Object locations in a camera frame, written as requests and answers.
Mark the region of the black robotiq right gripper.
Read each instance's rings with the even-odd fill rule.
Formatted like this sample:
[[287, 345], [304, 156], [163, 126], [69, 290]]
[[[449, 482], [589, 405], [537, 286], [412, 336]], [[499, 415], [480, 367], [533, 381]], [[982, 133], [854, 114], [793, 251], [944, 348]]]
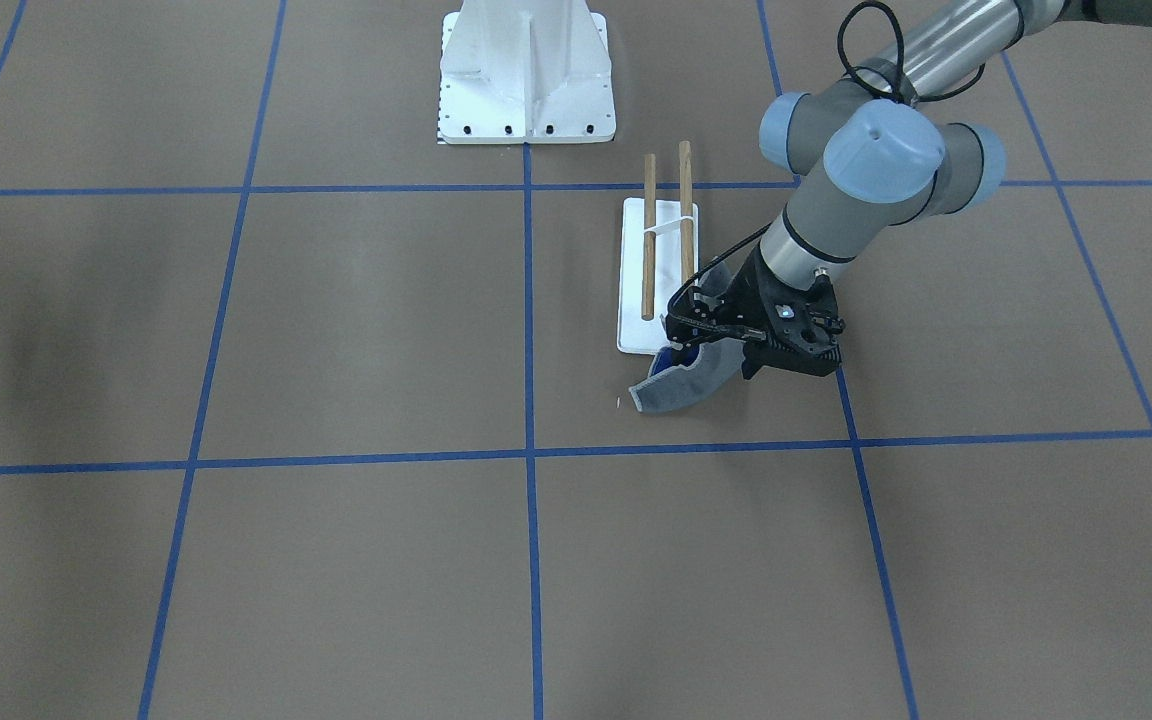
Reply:
[[812, 302], [817, 300], [814, 275], [806, 273], [786, 283], [755, 249], [717, 296], [708, 318], [664, 314], [667, 340], [680, 348], [719, 340], [742, 342], [814, 341], [817, 324]]

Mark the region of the robot arm silver blue right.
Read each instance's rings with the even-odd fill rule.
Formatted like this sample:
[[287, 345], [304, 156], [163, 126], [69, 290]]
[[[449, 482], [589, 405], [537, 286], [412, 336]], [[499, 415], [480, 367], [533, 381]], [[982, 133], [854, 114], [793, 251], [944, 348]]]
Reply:
[[687, 364], [703, 344], [735, 342], [755, 366], [824, 376], [840, 363], [835, 282], [879, 232], [987, 200], [1006, 170], [990, 129], [938, 126], [922, 106], [972, 88], [992, 56], [1059, 22], [1152, 28], [1152, 1], [952, 1], [905, 31], [881, 1], [893, 41], [863, 61], [846, 53], [844, 76], [818, 94], [780, 94], [765, 111], [765, 159], [799, 187], [781, 214], [746, 240], [732, 281], [702, 283], [718, 262], [685, 279], [668, 302], [664, 355]]

